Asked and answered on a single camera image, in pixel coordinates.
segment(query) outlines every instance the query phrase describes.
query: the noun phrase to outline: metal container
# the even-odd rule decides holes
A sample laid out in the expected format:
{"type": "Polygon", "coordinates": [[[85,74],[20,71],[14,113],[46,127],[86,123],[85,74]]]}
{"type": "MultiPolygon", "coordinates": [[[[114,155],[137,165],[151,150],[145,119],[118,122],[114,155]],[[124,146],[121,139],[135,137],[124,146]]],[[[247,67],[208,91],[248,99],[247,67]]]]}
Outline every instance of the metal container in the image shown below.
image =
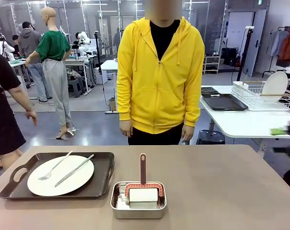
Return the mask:
{"type": "Polygon", "coordinates": [[[113,214],[117,219],[161,219],[164,216],[166,209],[166,192],[165,187],[161,182],[163,187],[164,197],[159,197],[158,208],[157,209],[119,209],[117,208],[118,199],[121,199],[125,195],[125,190],[123,189],[128,183],[139,183],[135,181],[121,181],[114,185],[110,205],[113,209],[113,214]]]}

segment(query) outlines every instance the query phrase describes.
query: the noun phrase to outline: white plate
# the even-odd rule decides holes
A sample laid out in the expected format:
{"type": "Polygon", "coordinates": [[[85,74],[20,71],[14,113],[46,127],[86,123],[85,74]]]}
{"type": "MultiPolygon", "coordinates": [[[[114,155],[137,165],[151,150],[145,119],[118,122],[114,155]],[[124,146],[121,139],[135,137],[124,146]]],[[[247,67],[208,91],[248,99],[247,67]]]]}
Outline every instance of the white plate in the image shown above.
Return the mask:
{"type": "Polygon", "coordinates": [[[49,160],[31,173],[27,184],[32,193],[39,196],[63,195],[80,188],[92,177],[93,163],[88,161],[55,188],[54,186],[57,182],[86,160],[86,157],[70,155],[52,171],[52,176],[49,179],[44,181],[39,180],[40,177],[48,173],[64,157],[49,160]]]}
{"type": "MultiPolygon", "coordinates": [[[[265,82],[262,94],[284,94],[288,86],[288,76],[281,71],[273,73],[265,82]]],[[[263,97],[267,103],[275,103],[281,97],[263,97]]]]}

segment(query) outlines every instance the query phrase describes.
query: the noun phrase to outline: knife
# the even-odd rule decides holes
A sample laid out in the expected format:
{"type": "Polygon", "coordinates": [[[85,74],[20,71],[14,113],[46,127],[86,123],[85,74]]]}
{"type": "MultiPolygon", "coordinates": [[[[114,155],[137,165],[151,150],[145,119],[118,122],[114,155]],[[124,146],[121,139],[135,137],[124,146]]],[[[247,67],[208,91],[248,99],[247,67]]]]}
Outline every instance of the knife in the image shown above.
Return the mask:
{"type": "Polygon", "coordinates": [[[68,173],[66,176],[64,176],[54,187],[56,188],[61,183],[63,183],[63,181],[65,181],[67,178],[69,178],[71,175],[73,175],[81,166],[83,166],[87,161],[89,161],[93,157],[94,157],[94,154],[92,156],[90,156],[89,158],[87,158],[85,161],[83,161],[77,168],[75,168],[70,173],[68,173]]]}

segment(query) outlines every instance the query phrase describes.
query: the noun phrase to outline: man's left hand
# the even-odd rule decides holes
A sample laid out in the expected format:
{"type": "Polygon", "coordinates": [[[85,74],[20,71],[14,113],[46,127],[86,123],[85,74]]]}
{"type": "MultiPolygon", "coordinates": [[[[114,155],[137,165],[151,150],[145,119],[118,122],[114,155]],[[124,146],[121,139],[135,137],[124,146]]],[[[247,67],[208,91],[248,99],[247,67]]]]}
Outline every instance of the man's left hand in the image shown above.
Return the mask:
{"type": "Polygon", "coordinates": [[[25,66],[28,67],[30,63],[31,63],[31,58],[28,57],[25,61],[25,66]]]}
{"type": "Polygon", "coordinates": [[[181,135],[181,138],[183,138],[182,142],[187,142],[193,137],[194,129],[195,129],[194,127],[183,125],[181,135]]]}

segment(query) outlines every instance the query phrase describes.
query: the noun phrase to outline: white wall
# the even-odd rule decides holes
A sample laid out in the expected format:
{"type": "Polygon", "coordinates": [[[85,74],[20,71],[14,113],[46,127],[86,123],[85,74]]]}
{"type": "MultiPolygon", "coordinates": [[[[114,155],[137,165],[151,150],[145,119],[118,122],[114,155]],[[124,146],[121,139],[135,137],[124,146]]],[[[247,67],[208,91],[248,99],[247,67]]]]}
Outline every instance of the white wall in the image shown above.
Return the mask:
{"type": "Polygon", "coordinates": [[[227,47],[229,48],[239,48],[239,56],[242,58],[242,53],[244,51],[246,43],[246,34],[244,36],[245,27],[252,25],[253,12],[231,12],[229,16],[229,25],[227,31],[227,47]]]}
{"type": "MultiPolygon", "coordinates": [[[[264,28],[263,42],[258,54],[258,61],[256,64],[256,72],[263,73],[269,70],[271,56],[266,54],[269,44],[269,34],[277,31],[279,26],[290,26],[290,0],[271,0],[267,22],[264,28]]],[[[277,57],[274,57],[272,63],[272,70],[283,69],[276,66],[277,57]]]]}

